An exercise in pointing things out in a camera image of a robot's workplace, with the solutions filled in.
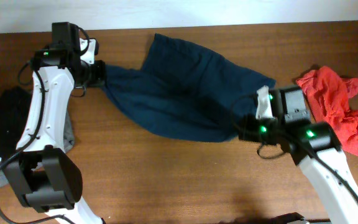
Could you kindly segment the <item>navy blue shorts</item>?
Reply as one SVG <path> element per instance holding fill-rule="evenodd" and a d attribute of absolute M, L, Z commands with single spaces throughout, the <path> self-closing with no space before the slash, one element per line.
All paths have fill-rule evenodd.
<path fill-rule="evenodd" d="M 230 141 L 233 125 L 253 115 L 251 95 L 273 78 L 181 39 L 155 34 L 139 70 L 106 66 L 103 91 L 128 118 L 166 138 Z"/>

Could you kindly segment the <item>red mesh garment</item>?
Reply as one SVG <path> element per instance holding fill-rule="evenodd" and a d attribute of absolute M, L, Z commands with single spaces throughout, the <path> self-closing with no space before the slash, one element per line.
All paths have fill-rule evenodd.
<path fill-rule="evenodd" d="M 342 149 L 358 156 L 358 110 L 349 100 L 358 94 L 358 78 L 342 78 L 327 66 L 306 72 L 296 79 L 315 121 L 327 122 Z"/>

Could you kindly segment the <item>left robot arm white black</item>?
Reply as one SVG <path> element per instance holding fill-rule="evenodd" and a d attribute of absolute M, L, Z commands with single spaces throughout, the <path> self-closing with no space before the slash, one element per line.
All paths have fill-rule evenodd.
<path fill-rule="evenodd" d="M 64 125 L 74 89 L 103 86 L 99 44 L 79 26 L 52 24 L 52 41 L 30 61 L 33 94 L 16 153 L 0 166 L 23 207 L 59 223 L 104 223 L 82 196 L 79 168 L 64 151 Z"/>

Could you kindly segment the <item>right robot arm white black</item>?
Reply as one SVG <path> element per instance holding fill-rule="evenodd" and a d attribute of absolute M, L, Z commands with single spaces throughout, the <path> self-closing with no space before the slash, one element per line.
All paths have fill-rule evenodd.
<path fill-rule="evenodd" d="M 328 123 L 312 122 L 301 88 L 263 86 L 248 98 L 256 114 L 234 123 L 239 139 L 280 146 L 313 186 L 331 223 L 358 223 L 358 186 L 342 145 Z"/>

